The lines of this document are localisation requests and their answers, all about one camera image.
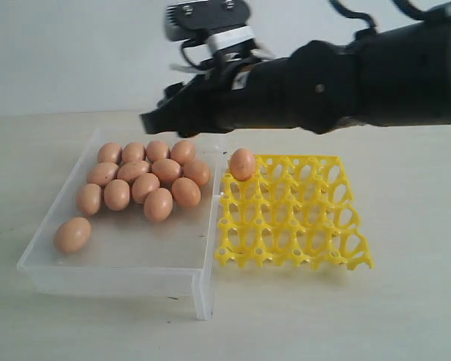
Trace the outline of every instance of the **egg crate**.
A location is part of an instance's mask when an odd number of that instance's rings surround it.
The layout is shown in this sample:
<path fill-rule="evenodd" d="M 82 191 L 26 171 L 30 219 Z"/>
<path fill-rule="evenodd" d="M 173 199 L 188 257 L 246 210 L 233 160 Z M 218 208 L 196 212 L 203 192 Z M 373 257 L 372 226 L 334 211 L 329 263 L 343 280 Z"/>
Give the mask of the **egg crate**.
<path fill-rule="evenodd" d="M 350 270 L 374 266 L 339 157 L 261 155 L 256 167 L 245 182 L 229 171 L 222 177 L 221 265 L 290 260 L 312 269 L 323 262 Z"/>

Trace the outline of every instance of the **white wall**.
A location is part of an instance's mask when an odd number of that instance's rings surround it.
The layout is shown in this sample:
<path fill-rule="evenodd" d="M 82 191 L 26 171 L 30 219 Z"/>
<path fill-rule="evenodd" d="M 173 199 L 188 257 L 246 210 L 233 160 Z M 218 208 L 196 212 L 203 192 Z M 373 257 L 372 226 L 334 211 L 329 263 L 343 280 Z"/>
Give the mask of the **white wall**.
<path fill-rule="evenodd" d="M 169 3 L 0 0 L 0 115 L 153 107 L 164 86 L 188 78 L 168 69 L 180 61 L 177 44 L 162 34 Z M 250 3 L 256 34 L 281 56 L 314 38 L 347 43 L 363 27 L 340 18 L 326 0 Z M 410 23 L 387 0 L 344 4 L 374 13 L 381 29 Z"/>

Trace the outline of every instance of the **screw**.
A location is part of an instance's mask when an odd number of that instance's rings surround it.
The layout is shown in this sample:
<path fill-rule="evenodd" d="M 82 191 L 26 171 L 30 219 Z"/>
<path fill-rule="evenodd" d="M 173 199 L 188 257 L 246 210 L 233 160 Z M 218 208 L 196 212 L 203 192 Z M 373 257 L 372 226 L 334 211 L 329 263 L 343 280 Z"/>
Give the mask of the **screw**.
<path fill-rule="evenodd" d="M 314 89 L 316 90 L 316 93 L 323 93 L 325 91 L 324 84 L 317 84 Z"/>
<path fill-rule="evenodd" d="M 234 5 L 234 0 L 224 0 L 224 6 L 227 10 L 232 10 Z"/>
<path fill-rule="evenodd" d="M 184 5 L 182 7 L 182 11 L 186 17 L 190 17 L 194 11 L 194 8 L 191 5 Z"/>

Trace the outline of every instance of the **egg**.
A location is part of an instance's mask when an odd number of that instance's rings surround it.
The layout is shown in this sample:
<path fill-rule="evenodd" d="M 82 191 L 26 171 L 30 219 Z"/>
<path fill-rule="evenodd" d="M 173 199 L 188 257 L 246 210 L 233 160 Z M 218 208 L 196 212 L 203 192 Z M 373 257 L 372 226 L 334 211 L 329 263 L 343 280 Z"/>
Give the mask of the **egg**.
<path fill-rule="evenodd" d="M 158 188 L 160 188 L 160 180 L 155 174 L 143 174 L 132 185 L 132 198 L 136 203 L 142 205 L 149 193 Z"/>
<path fill-rule="evenodd" d="M 130 186 L 122 179 L 112 180 L 104 189 L 104 202 L 112 211 L 123 211 L 130 203 Z"/>
<path fill-rule="evenodd" d="M 133 141 L 126 145 L 122 151 L 122 161 L 124 163 L 145 159 L 145 147 L 138 141 Z"/>
<path fill-rule="evenodd" d="M 117 178 L 132 184 L 141 175 L 148 173 L 150 164 L 146 160 L 135 160 L 124 164 L 117 173 Z"/>
<path fill-rule="evenodd" d="M 154 173 L 163 184 L 170 185 L 180 177 L 180 165 L 172 159 L 159 159 L 152 164 Z"/>
<path fill-rule="evenodd" d="M 153 223 L 166 220 L 174 207 L 174 200 L 166 188 L 152 191 L 144 203 L 144 216 Z"/>
<path fill-rule="evenodd" d="M 172 196 L 180 207 L 191 208 L 201 201 L 201 190 L 189 178 L 179 178 L 172 184 Z"/>
<path fill-rule="evenodd" d="M 171 159 L 180 165 L 193 160 L 195 157 L 195 145 L 186 139 L 177 142 L 171 149 Z"/>
<path fill-rule="evenodd" d="M 97 162 L 112 162 L 119 164 L 122 160 L 122 146 L 116 142 L 106 143 L 97 154 Z"/>
<path fill-rule="evenodd" d="M 102 188 L 97 184 L 86 184 L 80 188 L 75 203 L 84 216 L 93 216 L 102 205 Z"/>
<path fill-rule="evenodd" d="M 200 159 L 191 160 L 184 165 L 183 176 L 192 179 L 199 187 L 203 187 L 210 180 L 209 166 Z"/>
<path fill-rule="evenodd" d="M 63 253 L 81 250 L 92 234 L 92 225 L 82 217 L 75 217 L 63 223 L 55 233 L 53 244 Z"/>
<path fill-rule="evenodd" d="M 229 168 L 237 181 L 244 182 L 256 173 L 256 158 L 253 152 L 246 148 L 237 149 L 232 154 Z"/>
<path fill-rule="evenodd" d="M 111 180 L 117 177 L 119 166 L 112 162 L 103 162 L 95 165 L 87 175 L 87 183 L 94 183 L 105 187 Z"/>
<path fill-rule="evenodd" d="M 168 158 L 169 156 L 168 145 L 164 141 L 151 141 L 147 145 L 147 157 L 152 163 L 157 162 L 159 159 Z"/>

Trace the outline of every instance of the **plastic bin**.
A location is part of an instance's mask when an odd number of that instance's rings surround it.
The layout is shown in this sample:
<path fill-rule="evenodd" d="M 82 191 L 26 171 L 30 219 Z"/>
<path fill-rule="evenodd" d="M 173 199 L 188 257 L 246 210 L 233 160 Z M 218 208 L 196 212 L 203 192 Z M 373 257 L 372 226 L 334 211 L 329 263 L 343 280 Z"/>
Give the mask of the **plastic bin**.
<path fill-rule="evenodd" d="M 148 223 L 140 205 L 124 212 L 103 210 L 90 217 L 92 237 L 81 252 L 63 255 L 53 246 L 57 228 L 79 215 L 75 196 L 109 141 L 163 140 L 176 135 L 144 135 L 137 129 L 97 129 L 18 262 L 39 292 L 73 296 L 192 296 L 199 320 L 212 316 L 211 270 L 216 242 L 220 181 L 226 169 L 224 138 L 194 139 L 196 157 L 210 166 L 211 179 L 194 211 L 174 206 L 163 223 Z"/>

